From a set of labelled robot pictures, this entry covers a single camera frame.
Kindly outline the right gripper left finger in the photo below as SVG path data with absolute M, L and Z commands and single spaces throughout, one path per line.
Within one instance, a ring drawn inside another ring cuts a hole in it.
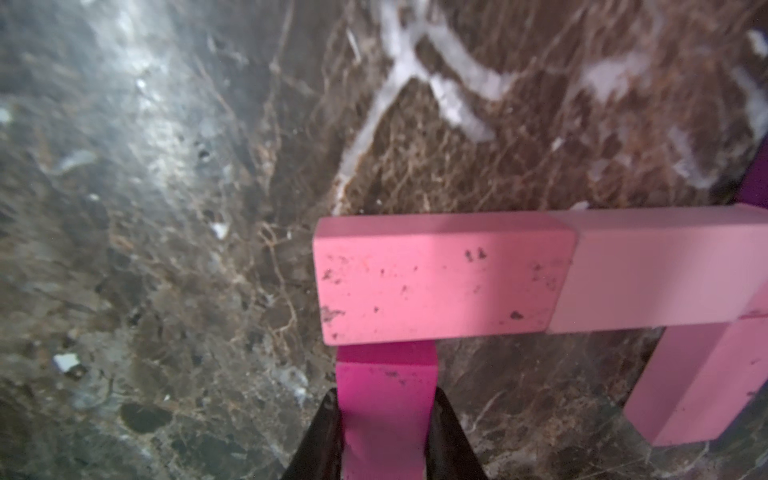
M 340 480 L 343 429 L 337 389 L 322 399 L 281 480 Z

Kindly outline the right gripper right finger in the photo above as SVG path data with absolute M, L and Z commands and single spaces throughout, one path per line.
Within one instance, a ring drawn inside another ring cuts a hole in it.
M 487 480 L 445 392 L 437 388 L 426 448 L 429 480 Z

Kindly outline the magenta block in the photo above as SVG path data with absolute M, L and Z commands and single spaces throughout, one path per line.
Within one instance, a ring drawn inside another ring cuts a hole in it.
M 421 479 L 438 379 L 433 341 L 340 346 L 343 479 Z

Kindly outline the pink block horizontal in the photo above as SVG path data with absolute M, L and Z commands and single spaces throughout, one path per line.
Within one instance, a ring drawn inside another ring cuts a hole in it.
M 542 332 L 576 245 L 537 212 L 323 218 L 312 250 L 324 341 Z

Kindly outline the light pink block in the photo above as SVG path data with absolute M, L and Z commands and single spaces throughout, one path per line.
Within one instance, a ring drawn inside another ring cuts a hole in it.
M 556 211 L 577 246 L 553 334 L 732 322 L 767 312 L 767 212 Z

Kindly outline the dark purple block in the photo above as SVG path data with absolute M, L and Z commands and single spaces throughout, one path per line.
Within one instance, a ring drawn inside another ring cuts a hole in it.
M 739 190 L 734 197 L 736 203 L 768 209 L 768 138 L 760 144 L 755 158 L 746 170 Z

